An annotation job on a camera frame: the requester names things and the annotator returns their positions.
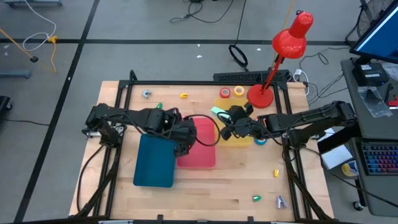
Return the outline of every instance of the computer monitor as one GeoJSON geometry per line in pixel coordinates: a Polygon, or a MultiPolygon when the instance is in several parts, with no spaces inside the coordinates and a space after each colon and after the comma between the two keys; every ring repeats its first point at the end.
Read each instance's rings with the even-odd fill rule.
{"type": "Polygon", "coordinates": [[[389,5],[349,52],[362,56],[361,61],[375,58],[398,63],[398,0],[389,5]]]}

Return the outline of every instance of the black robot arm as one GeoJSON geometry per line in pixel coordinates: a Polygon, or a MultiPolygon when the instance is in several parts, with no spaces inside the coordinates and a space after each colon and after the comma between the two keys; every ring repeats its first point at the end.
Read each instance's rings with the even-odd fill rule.
{"type": "Polygon", "coordinates": [[[356,115],[350,104],[334,101],[321,108],[303,111],[295,114],[267,114],[257,117],[257,121],[249,115],[253,112],[252,105],[232,106],[225,116],[218,118],[224,122],[221,136],[228,140],[232,135],[244,138],[251,136],[256,139],[277,138],[286,133],[288,144],[292,147],[303,147],[309,138],[333,126],[351,126],[356,121],[356,115]],[[303,129],[293,129],[297,126],[311,124],[303,129]]]}
{"type": "Polygon", "coordinates": [[[108,121],[132,125],[141,134],[147,133],[161,138],[177,141],[175,157],[188,154],[195,143],[197,130],[191,119],[182,119],[177,108],[161,110],[145,108],[140,111],[117,109],[104,103],[94,106],[87,117],[87,128],[83,134],[98,131],[101,134],[101,145],[117,147],[120,144],[119,132],[111,127],[108,121]]]}

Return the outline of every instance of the keyboard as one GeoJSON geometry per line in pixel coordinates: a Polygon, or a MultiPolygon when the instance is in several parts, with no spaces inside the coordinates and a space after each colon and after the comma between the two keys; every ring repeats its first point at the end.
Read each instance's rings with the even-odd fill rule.
{"type": "Polygon", "coordinates": [[[398,142],[363,142],[361,152],[367,175],[398,175],[398,142]]]}
{"type": "MultiPolygon", "coordinates": [[[[268,71],[253,71],[253,72],[229,72],[229,73],[215,73],[213,75],[214,81],[221,82],[264,82],[268,77],[268,71]]],[[[286,82],[289,77],[288,70],[278,70],[272,79],[273,82],[286,82]]]]}

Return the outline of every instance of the wooden tabletop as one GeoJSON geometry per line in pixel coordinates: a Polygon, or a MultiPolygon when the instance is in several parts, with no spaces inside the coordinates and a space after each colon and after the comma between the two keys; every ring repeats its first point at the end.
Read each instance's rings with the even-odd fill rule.
{"type": "MultiPolygon", "coordinates": [[[[113,106],[117,87],[118,82],[103,82],[98,103],[113,106]]],[[[219,91],[223,87],[233,89],[233,86],[134,85],[130,110],[155,108],[162,102],[164,110],[177,107],[183,116],[210,115],[210,109],[214,106],[214,101],[220,98],[219,91]],[[141,95],[144,90],[152,92],[148,100],[141,95]],[[188,98],[181,99],[179,97],[181,93],[188,93],[188,98]]],[[[288,87],[293,112],[307,110],[304,86],[301,83],[288,83],[288,87]]],[[[282,109],[285,112],[281,91],[280,96],[282,109]]],[[[266,109],[254,109],[251,117],[276,112],[274,101],[266,109]]],[[[99,138],[88,140],[82,165],[97,150],[99,140],[99,138]]],[[[216,146],[216,165],[213,169],[176,168],[174,185],[166,189],[138,187],[132,184],[139,140],[140,134],[134,128],[128,128],[124,136],[111,218],[153,220],[158,214],[163,214],[165,220],[244,221],[248,216],[253,216],[255,221],[294,221],[287,173],[281,158],[282,148],[274,141],[268,140],[263,146],[255,143],[246,147],[216,146]],[[273,177],[274,169],[280,170],[278,178],[273,177]],[[262,199],[253,202],[253,195],[260,195],[262,199]],[[289,204],[287,209],[276,208],[278,195],[282,195],[289,204]]],[[[316,142],[312,140],[307,147],[318,150],[316,142]]],[[[319,156],[304,150],[300,153],[308,191],[325,213],[333,217],[319,156]]],[[[98,187],[103,156],[104,150],[86,168],[81,185],[81,206],[90,199],[98,187]]],[[[302,198],[298,189],[297,193],[301,216],[304,217],[302,198]]],[[[104,213],[107,196],[105,190],[100,214],[104,213]]],[[[75,192],[70,214],[76,213],[75,192]]]]}

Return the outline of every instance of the yellow tape roll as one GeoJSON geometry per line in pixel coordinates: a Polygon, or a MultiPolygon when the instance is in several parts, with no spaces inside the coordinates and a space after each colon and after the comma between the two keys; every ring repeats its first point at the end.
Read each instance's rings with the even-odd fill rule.
{"type": "Polygon", "coordinates": [[[244,88],[243,88],[243,86],[236,86],[236,87],[234,88],[234,95],[235,95],[236,97],[241,97],[241,96],[243,96],[243,95],[244,95],[244,88]]]}

